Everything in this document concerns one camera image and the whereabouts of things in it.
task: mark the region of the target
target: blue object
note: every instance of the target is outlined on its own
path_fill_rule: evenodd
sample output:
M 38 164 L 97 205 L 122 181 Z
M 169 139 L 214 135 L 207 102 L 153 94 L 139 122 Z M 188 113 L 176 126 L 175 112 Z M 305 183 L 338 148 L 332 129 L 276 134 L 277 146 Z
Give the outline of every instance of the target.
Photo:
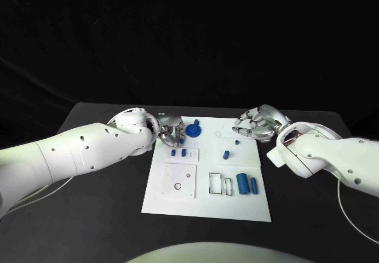
M 251 192 L 253 192 L 256 195 L 259 194 L 256 178 L 251 178 Z
M 247 174 L 237 175 L 238 191 L 241 195 L 247 195 L 251 192 L 250 183 L 247 181 Z
M 230 151 L 225 151 L 224 153 L 224 159 L 228 159 L 230 158 Z
M 189 137 L 198 137 L 202 133 L 202 129 L 201 129 L 201 126 L 199 126 L 199 120 L 197 119 L 195 120 L 195 123 L 191 124 L 187 128 L 187 134 Z

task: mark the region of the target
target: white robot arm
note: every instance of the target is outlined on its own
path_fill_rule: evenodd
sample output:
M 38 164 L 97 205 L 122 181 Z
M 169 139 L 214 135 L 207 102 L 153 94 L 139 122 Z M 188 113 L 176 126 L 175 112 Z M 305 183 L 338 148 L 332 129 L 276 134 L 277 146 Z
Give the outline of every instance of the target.
M 90 124 L 0 150 L 0 219 L 28 194 L 143 154 L 158 137 L 168 146 L 178 146 L 185 138 L 182 118 L 163 113 L 156 118 L 143 108 L 133 108 L 117 114 L 109 124 Z
M 379 142 L 364 138 L 344 139 L 318 123 L 296 122 L 270 105 L 240 116 L 236 124 L 251 120 L 251 128 L 234 131 L 261 142 L 277 134 L 277 147 L 267 153 L 277 167 L 287 164 L 295 173 L 308 178 L 328 170 L 345 185 L 379 196 Z

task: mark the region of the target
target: rectangular cutout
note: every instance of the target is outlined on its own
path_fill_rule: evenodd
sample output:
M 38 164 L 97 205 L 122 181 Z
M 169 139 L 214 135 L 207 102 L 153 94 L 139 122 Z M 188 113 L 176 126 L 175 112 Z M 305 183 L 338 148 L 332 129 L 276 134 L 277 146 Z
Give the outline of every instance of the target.
M 223 186 L 221 186 L 221 174 L 210 173 L 210 193 L 221 195 Z
M 233 195 L 233 180 L 231 178 L 225 178 L 225 195 Z

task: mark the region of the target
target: black table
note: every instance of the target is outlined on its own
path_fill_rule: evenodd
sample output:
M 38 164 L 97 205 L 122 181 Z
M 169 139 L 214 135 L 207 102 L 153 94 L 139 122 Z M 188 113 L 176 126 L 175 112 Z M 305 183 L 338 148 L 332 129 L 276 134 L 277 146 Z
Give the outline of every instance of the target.
M 132 107 L 136 106 L 80 103 L 60 132 L 107 123 Z M 153 115 L 172 112 L 227 118 L 237 118 L 247 110 L 145 108 Z M 322 123 L 345 138 L 352 136 L 338 113 L 283 112 L 295 121 Z M 378 262 L 379 246 L 344 217 L 335 176 L 322 171 L 305 179 L 289 167 L 276 168 L 266 157 L 274 146 L 276 142 L 259 144 L 272 223 L 143 214 L 150 151 L 76 177 L 58 193 L 4 218 L 0 262 L 126 262 L 159 248 L 201 241 L 257 245 L 316 262 Z M 342 202 L 357 225 L 379 239 L 378 198 L 342 186 Z

